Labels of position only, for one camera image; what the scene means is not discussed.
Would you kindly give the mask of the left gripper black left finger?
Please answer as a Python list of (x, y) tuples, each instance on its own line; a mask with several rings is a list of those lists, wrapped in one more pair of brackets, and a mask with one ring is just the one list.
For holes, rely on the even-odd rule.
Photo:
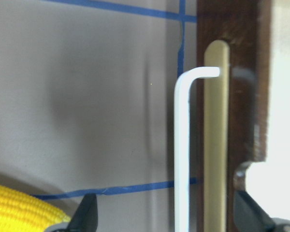
[(68, 232), (95, 232), (98, 227), (97, 196), (86, 194), (67, 226)]

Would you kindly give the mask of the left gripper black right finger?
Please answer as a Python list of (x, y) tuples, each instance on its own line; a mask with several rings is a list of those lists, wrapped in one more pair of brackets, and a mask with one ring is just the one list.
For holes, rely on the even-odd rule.
[(240, 232), (280, 231), (280, 227), (246, 191), (237, 190), (234, 193), (233, 216)]

